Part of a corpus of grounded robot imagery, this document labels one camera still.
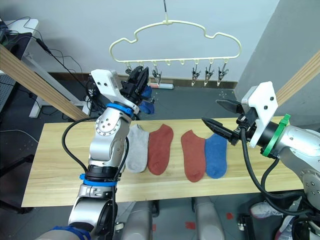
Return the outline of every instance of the white hanger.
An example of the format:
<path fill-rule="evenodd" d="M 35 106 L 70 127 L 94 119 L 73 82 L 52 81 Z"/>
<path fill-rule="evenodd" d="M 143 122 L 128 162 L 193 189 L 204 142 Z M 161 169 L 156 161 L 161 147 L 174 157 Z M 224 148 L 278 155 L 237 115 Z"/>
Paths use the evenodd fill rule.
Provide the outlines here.
<path fill-rule="evenodd" d="M 197 24 L 197 23 L 194 23 L 194 22 L 189 22 L 189 21 L 180 21 L 180 20 L 168 20 L 168 13 L 167 13 L 167 7 L 166 7 L 166 0 L 163 0 L 163 3 L 164 3 L 164 14 L 165 14 L 165 20 L 163 20 L 162 22 L 156 22 L 156 23 L 153 23 L 153 24 L 149 24 L 149 25 L 146 25 L 146 26 L 143 26 L 143 27 L 140 27 L 138 28 L 137 30 L 134 31 L 134 40 L 129 40 L 127 39 L 126 37 L 122 37 L 116 41 L 114 41 L 110 47 L 109 47 L 109 52 L 110 52 L 110 55 L 111 57 L 113 58 L 113 60 L 117 61 L 118 63 L 124 63 L 126 64 L 127 66 L 130 66 L 130 63 L 138 63 L 140 65 L 142 65 L 143 63 L 145 62 L 151 62 L 153 63 L 155 66 L 157 65 L 157 62 L 166 62 L 166 64 L 168 66 L 171 65 L 171 62 L 173 61 L 180 61 L 180 63 L 182 65 L 185 64 L 185 61 L 194 61 L 195 64 L 198 64 L 200 60 L 209 60 L 209 63 L 212 64 L 214 62 L 214 59 L 224 59 L 225 61 L 228 61 L 229 59 L 235 59 L 237 57 L 239 57 L 239 55 L 241 54 L 241 50 L 242 50 L 242 46 L 241 46 L 241 43 L 240 41 L 230 35 L 230 34 L 226 34 L 226 33 L 223 33 L 223 32 L 216 32 L 213 36 L 210 36 L 207 34 L 207 30 L 204 26 L 200 25 L 200 24 Z M 112 53 L 112 49 L 113 47 L 122 42 L 122 41 L 126 41 L 130 44 L 134 44 L 136 42 L 138 42 L 138 36 L 137 34 L 139 32 L 141 32 L 142 30 L 145 30 L 145 29 L 148 29 L 148 28 L 152 28 L 152 27 L 155 27 L 155 26 L 160 26 L 160 25 L 171 25 L 171 24 L 186 24 L 186 25 L 191 25 L 191 26 L 195 26 L 197 28 L 201 28 L 203 30 L 203 34 L 206 38 L 208 39 L 214 39 L 216 36 L 218 35 L 222 35 L 222 36 L 225 36 L 227 38 L 230 38 L 232 40 L 234 40 L 238 46 L 239 46 L 239 52 L 237 55 L 234 55 L 234 56 L 212 56 L 212 57 L 189 57 L 189 58 L 163 58 L 163 59 L 135 59 L 135 60 L 118 60 L 115 58 L 114 54 Z"/>

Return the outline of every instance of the wooden board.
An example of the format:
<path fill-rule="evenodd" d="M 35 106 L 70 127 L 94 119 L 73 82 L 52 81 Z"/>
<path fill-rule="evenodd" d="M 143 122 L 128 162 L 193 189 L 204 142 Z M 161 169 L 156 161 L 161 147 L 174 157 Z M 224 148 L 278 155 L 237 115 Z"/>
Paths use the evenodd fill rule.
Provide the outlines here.
<path fill-rule="evenodd" d="M 0 70 L 73 120 L 88 117 L 1 44 Z"/>
<path fill-rule="evenodd" d="M 278 123 L 280 119 L 281 117 L 275 117 L 274 121 Z M 216 120 L 229 129 L 236 128 L 235 118 Z M 161 124 L 173 129 L 170 161 L 160 176 L 151 174 L 148 168 L 138 174 L 124 170 L 118 183 L 117 202 L 258 192 L 247 172 L 241 143 L 237 146 L 228 143 L 227 173 L 224 177 L 212 179 L 205 175 L 199 182 L 188 181 L 184 172 L 181 136 L 191 129 L 201 138 L 208 138 L 213 134 L 200 119 L 133 121 L 132 125 L 135 123 L 149 132 L 157 130 Z M 79 175 L 83 170 L 65 153 L 61 145 L 61 136 L 69 124 L 44 125 L 26 186 L 23 207 L 73 205 L 82 183 Z M 66 138 L 71 152 L 86 165 L 93 136 L 94 123 L 83 122 L 72 128 Z M 250 148 L 249 155 L 254 172 L 260 179 L 273 160 L 262 156 L 258 147 Z M 281 162 L 271 172 L 266 186 L 269 191 L 302 188 L 298 177 Z"/>
<path fill-rule="evenodd" d="M 279 106 L 320 73 L 320 50 L 276 93 Z"/>

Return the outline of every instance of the sock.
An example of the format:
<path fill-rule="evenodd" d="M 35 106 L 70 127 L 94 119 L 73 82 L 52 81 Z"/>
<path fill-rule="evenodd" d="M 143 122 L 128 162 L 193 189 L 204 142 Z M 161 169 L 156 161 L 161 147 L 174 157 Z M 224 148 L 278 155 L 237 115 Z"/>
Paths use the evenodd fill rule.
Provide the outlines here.
<path fill-rule="evenodd" d="M 170 158 L 170 146 L 174 131 L 162 124 L 157 131 L 150 132 L 148 144 L 148 169 L 154 175 L 163 174 Z"/>
<path fill-rule="evenodd" d="M 213 179 L 221 178 L 227 171 L 227 140 L 213 134 L 204 145 L 206 174 Z"/>
<path fill-rule="evenodd" d="M 182 135 L 181 145 L 185 176 L 190 182 L 198 182 L 206 171 L 205 139 L 190 130 Z"/>
<path fill-rule="evenodd" d="M 130 127 L 128 140 L 129 152 L 125 166 L 132 173 L 141 173 L 147 166 L 149 132 L 144 131 L 138 124 L 133 125 Z"/>

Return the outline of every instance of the gray floor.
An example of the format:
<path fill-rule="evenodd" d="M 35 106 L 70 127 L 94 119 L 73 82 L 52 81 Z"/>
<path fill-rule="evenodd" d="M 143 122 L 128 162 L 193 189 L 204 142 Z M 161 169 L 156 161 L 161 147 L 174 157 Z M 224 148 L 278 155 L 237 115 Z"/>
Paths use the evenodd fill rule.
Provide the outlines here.
<path fill-rule="evenodd" d="M 62 82 L 78 98 L 83 98 L 84 91 L 76 82 Z M 176 87 L 174 90 L 157 89 L 155 96 L 155 114 L 141 114 L 142 120 L 163 119 L 198 119 L 200 117 L 227 118 L 235 117 L 216 104 L 216 99 L 235 99 L 231 89 Z M 1 130 L 24 130 L 36 139 L 44 123 L 66 122 L 58 111 L 53 115 L 40 114 L 39 118 L 29 118 L 33 100 L 28 94 L 15 90 L 8 100 L 8 104 L 1 113 Z M 45 107 L 46 113 L 52 113 L 53 107 Z M 37 144 L 27 135 L 19 132 L 4 132 L 0 138 L 1 167 L 17 159 L 34 154 Z M 31 165 L 25 163 L 1 178 L 0 197 L 8 203 L 21 205 Z M 248 214 L 253 203 L 262 200 L 260 194 L 236 194 L 211 196 L 220 216 L 227 240 L 244 240 L 244 233 L 237 227 L 239 214 Z M 125 222 L 132 202 L 119 204 L 117 220 Z M 195 216 L 191 210 L 191 199 L 167 199 L 160 201 L 160 215 L 153 219 L 156 230 L 153 238 L 166 240 L 195 240 L 196 232 L 187 229 L 186 222 L 194 222 Z M 18 215 L 0 209 L 0 239 L 32 240 L 54 226 L 68 223 L 71 206 L 38 207 L 25 215 Z M 227 219 L 226 214 L 232 213 L 234 218 Z M 254 220 L 256 238 L 271 240 L 277 227 L 281 224 L 281 217 L 271 217 L 267 220 Z"/>

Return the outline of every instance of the sneaker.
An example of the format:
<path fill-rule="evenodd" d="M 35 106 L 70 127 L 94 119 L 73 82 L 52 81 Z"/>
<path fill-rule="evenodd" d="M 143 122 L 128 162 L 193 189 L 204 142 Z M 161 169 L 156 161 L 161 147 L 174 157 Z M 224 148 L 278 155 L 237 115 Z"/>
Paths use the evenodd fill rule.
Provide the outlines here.
<path fill-rule="evenodd" d="M 265 219 L 270 216 L 282 216 L 281 212 L 275 210 L 266 201 L 258 202 L 250 208 L 251 215 L 256 219 Z"/>
<path fill-rule="evenodd" d="M 293 240 L 292 237 L 292 223 L 295 216 L 286 216 L 279 230 L 276 232 L 274 240 Z"/>

